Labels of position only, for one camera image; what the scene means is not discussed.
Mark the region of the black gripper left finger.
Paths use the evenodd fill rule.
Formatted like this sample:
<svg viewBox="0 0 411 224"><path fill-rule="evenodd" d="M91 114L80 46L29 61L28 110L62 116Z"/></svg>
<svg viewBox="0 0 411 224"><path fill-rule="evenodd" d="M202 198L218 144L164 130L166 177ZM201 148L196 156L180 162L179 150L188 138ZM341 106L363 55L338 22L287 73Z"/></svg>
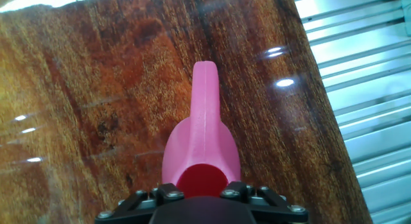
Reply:
<svg viewBox="0 0 411 224"><path fill-rule="evenodd" d="M147 224L163 205L184 199L184 193L172 183L161 184L151 191L138 190L121 200L113 210L100 212L95 224Z"/></svg>

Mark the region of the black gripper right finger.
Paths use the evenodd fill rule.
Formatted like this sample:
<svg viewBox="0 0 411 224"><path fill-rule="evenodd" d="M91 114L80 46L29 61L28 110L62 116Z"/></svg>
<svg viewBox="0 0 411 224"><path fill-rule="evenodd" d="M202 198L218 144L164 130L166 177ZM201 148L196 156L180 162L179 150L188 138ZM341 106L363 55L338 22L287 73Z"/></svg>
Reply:
<svg viewBox="0 0 411 224"><path fill-rule="evenodd" d="M309 223L309 212L304 207L288 203L284 196L265 185L231 182L220 198L242 205L256 223Z"/></svg>

